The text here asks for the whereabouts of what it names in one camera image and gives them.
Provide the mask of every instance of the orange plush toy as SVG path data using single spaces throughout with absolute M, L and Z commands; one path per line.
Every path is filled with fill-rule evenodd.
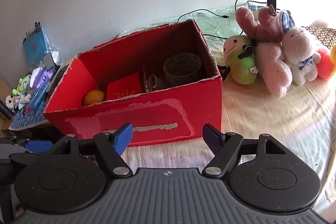
M 318 53 L 321 55 L 321 62 L 316 64 L 318 76 L 329 80 L 336 73 L 336 45 L 333 45 L 331 51 L 326 47 L 321 47 Z

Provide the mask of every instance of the blue plaid bow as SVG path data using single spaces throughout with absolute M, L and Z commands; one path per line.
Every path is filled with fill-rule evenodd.
M 299 70 L 302 70 L 305 65 L 313 65 L 313 57 L 310 56 L 306 60 L 299 62 Z

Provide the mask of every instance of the red cardboard box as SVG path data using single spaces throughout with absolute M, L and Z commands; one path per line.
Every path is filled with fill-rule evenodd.
M 130 95 L 84 106 L 91 90 L 146 68 L 164 77 L 164 62 L 179 52 L 202 59 L 203 78 L 195 83 Z M 202 137 L 205 123 L 221 129 L 222 79 L 194 20 L 162 25 L 114 39 L 74 57 L 53 93 L 44 116 L 63 134 L 78 138 L 133 125 L 131 146 Z

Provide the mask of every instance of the green plush toy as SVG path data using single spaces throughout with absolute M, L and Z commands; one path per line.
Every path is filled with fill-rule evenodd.
M 19 84 L 16 89 L 13 89 L 13 95 L 21 95 L 23 92 L 26 91 L 27 87 L 30 84 L 31 75 L 27 75 L 25 78 L 20 78 Z
M 249 85 L 255 81 L 258 69 L 254 62 L 254 47 L 246 35 L 235 35 L 225 41 L 223 80 L 231 72 L 232 78 L 239 84 Z

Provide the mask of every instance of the plush toy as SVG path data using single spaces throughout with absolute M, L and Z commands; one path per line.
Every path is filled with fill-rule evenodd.
M 308 31 L 302 27 L 295 27 L 289 11 L 281 11 L 280 18 L 285 33 L 282 38 L 285 62 L 292 71 L 293 81 L 297 85 L 313 81 L 318 74 L 316 64 L 321 61 L 317 40 L 310 39 Z
M 331 51 L 326 47 L 320 47 L 318 53 L 321 55 L 321 62 L 316 64 L 318 76 L 324 80 L 329 80 L 336 73 L 336 45 Z
M 14 101 L 14 107 L 18 108 L 19 110 L 23 109 L 23 107 L 29 103 L 32 95 L 31 93 L 28 93 L 27 95 L 25 93 L 21 93 L 21 95 L 17 96 Z
M 16 89 L 13 89 L 13 95 L 21 95 L 27 90 L 27 87 L 30 84 L 31 75 L 27 75 L 25 78 L 20 78 L 19 84 Z
M 261 8 L 259 23 L 256 24 L 253 13 L 241 7 L 236 11 L 236 20 L 247 36 L 257 41 L 255 63 L 268 90 L 277 97 L 283 97 L 292 82 L 292 73 L 283 62 L 285 58 L 280 43 L 283 32 L 274 15 L 273 7 Z
M 14 100 L 15 100 L 15 96 L 14 95 L 8 95 L 5 98 L 5 105 L 6 107 L 8 107 L 10 110 L 13 110 L 14 108 Z
M 258 24 L 255 23 L 251 10 L 246 7 L 241 7 L 236 11 L 236 20 L 250 39 L 255 39 L 257 42 L 281 42 L 283 32 L 274 16 L 273 6 L 259 10 Z
M 254 45 L 246 35 L 229 37 L 223 45 L 225 68 L 223 80 L 229 72 L 239 84 L 252 84 L 258 70 L 254 64 Z

